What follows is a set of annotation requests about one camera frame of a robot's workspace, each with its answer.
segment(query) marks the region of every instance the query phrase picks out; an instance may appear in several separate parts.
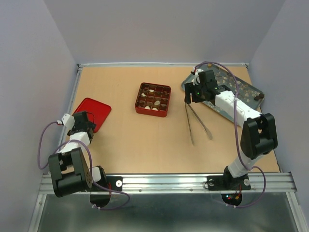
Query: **wooden table surface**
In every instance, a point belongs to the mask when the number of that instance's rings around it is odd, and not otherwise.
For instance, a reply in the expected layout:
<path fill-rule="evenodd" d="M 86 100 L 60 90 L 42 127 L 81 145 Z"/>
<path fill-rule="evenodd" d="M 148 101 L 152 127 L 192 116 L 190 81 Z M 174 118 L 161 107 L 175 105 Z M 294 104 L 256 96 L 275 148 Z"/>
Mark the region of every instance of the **wooden table surface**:
<path fill-rule="evenodd" d="M 230 70 L 251 83 L 245 67 Z M 195 145 L 191 144 L 181 89 L 190 71 L 191 67 L 83 68 L 74 110 L 84 98 L 112 107 L 89 146 L 93 165 L 101 165 L 109 174 L 222 173 L 237 156 L 233 123 L 202 103 L 193 103 L 191 106 L 212 132 L 213 140 L 188 110 L 195 141 Z M 142 82 L 171 87 L 167 117 L 135 112 Z M 265 172 L 279 171 L 274 152 L 257 165 Z"/>

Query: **metal edge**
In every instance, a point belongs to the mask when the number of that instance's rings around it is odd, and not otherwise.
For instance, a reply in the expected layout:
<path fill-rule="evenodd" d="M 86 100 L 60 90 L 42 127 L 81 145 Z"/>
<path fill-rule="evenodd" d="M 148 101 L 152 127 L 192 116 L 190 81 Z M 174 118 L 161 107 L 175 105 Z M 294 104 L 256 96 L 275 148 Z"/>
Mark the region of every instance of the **metal edge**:
<path fill-rule="evenodd" d="M 289 201 L 289 205 L 299 232 L 309 232 L 309 228 L 306 219 L 303 214 L 303 210 L 298 204 L 296 195 L 294 192 L 287 192 L 286 196 Z"/>
<path fill-rule="evenodd" d="M 45 201 L 46 201 L 46 196 L 47 196 L 46 194 L 38 194 L 37 202 L 35 203 L 35 207 L 34 207 L 34 211 L 32 214 L 28 232 L 38 231 L 41 216 L 42 216 Z"/>
<path fill-rule="evenodd" d="M 195 66 L 200 62 L 107 62 L 107 63 L 86 63 L 79 64 L 79 67 L 140 67 L 140 66 Z M 229 66 L 247 66 L 249 63 L 222 63 Z"/>
<path fill-rule="evenodd" d="M 69 112 L 69 113 L 72 111 L 72 108 L 73 108 L 73 103 L 74 103 L 74 100 L 75 100 L 78 84 L 79 84 L 79 81 L 81 79 L 82 71 L 83 71 L 83 68 L 78 67 L 74 86 L 73 86 L 73 90 L 72 90 L 72 95 L 71 95 L 69 106 L 68 106 L 68 109 L 67 109 L 67 112 Z M 65 129 L 65 127 L 63 127 L 58 145 L 60 145 L 65 140 L 65 137 L 66 137 L 66 129 Z M 44 205 L 45 205 L 45 201 L 46 201 L 46 196 L 47 196 L 47 194 L 40 194 L 40 193 L 38 194 L 38 198 L 37 198 L 35 208 L 34 208 L 34 211 L 33 211 L 33 214 L 32 214 L 32 218 L 31 218 L 31 222 L 30 222 L 28 232 L 37 232 L 38 231 L 39 225 L 40 225 L 40 220 L 41 220 L 43 209 L 44 209 Z"/>
<path fill-rule="evenodd" d="M 232 193 L 234 191 L 208 191 L 204 188 L 208 176 L 214 174 L 127 174 L 123 177 L 123 191 L 128 194 L 196 194 L 196 193 Z M 290 173 L 266 173 L 266 192 L 295 192 L 297 191 Z M 252 189 L 244 192 L 262 192 L 263 176 L 250 173 Z M 54 194 L 49 175 L 43 176 L 40 186 L 41 194 Z M 108 192 L 91 192 L 91 194 L 108 194 Z"/>
<path fill-rule="evenodd" d="M 77 71 L 77 74 L 76 74 L 75 83 L 74 83 L 74 87 L 73 87 L 73 90 L 72 90 L 72 95 L 71 95 L 71 98 L 70 98 L 70 103 L 69 103 L 69 106 L 68 106 L 68 109 L 67 109 L 67 112 L 69 114 L 72 112 L 72 109 L 73 109 L 73 104 L 74 104 L 74 101 L 75 101 L 76 92 L 77 92 L 77 89 L 78 89 L 78 84 L 79 84 L 79 81 L 80 81 L 81 76 L 82 76 L 82 71 L 83 71 L 82 68 L 78 68 L 78 71 Z M 58 145 L 60 145 L 61 143 L 64 142 L 64 140 L 66 138 L 66 134 L 67 134 L 66 130 L 67 129 L 65 127 L 62 128 L 61 137 L 60 137 Z"/>

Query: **screw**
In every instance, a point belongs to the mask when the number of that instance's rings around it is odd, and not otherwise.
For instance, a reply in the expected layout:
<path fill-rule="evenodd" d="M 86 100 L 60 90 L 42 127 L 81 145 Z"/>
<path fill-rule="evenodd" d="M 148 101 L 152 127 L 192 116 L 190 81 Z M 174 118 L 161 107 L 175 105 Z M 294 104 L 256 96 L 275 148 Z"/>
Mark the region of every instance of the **screw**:
<path fill-rule="evenodd" d="M 208 185 L 211 186 L 211 187 L 213 187 L 213 186 L 214 186 L 213 180 L 209 180 L 209 181 L 208 181 Z"/>
<path fill-rule="evenodd" d="M 245 184 L 245 186 L 249 186 L 250 185 L 250 180 L 249 179 L 244 179 L 243 183 Z"/>
<path fill-rule="evenodd" d="M 121 180 L 117 180 L 116 181 L 116 186 L 117 187 L 121 187 L 122 186 L 122 181 Z"/>

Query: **white wall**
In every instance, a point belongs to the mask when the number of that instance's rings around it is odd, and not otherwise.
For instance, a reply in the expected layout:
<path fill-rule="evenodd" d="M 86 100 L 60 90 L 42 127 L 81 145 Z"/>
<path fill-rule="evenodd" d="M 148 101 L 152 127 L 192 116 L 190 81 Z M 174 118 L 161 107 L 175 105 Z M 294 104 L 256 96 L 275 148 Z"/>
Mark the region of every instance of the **white wall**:
<path fill-rule="evenodd" d="M 287 0 L 257 49 L 249 72 L 266 93 L 263 112 L 276 119 L 276 156 L 291 171 L 309 221 L 309 1 Z"/>
<path fill-rule="evenodd" d="M 78 63 L 248 62 L 284 0 L 45 0 Z"/>
<path fill-rule="evenodd" d="M 40 133 L 69 102 L 76 65 L 43 0 L 0 3 L 0 231 L 28 231 Z M 60 129 L 48 131 L 43 162 Z"/>

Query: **metal tongs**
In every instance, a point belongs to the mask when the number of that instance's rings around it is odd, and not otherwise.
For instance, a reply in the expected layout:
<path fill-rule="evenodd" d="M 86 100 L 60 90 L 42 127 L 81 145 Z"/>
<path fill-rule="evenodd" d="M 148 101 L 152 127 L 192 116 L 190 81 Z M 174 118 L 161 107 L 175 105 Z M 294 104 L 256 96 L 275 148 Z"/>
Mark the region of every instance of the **metal tongs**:
<path fill-rule="evenodd" d="M 205 126 L 205 124 L 202 122 L 202 120 L 199 118 L 199 116 L 197 115 L 197 113 L 194 111 L 194 109 L 192 108 L 192 106 L 190 106 L 187 103 L 184 103 L 184 108 L 185 111 L 187 113 L 187 120 L 188 120 L 188 125 L 189 125 L 189 131 L 190 131 L 190 137 L 191 137 L 191 142 L 192 145 L 194 145 L 194 141 L 193 141 L 193 136 L 192 136 L 192 131 L 191 131 L 191 126 L 190 126 L 190 120 L 189 120 L 189 115 L 188 115 L 188 110 L 187 110 L 187 105 L 189 106 L 189 108 L 191 109 L 191 111 L 193 112 L 193 114 L 195 115 L 195 117 L 198 119 L 198 121 L 200 122 L 200 124 L 203 126 L 206 134 L 208 135 L 209 139 L 212 139 L 212 134 L 211 131 Z"/>

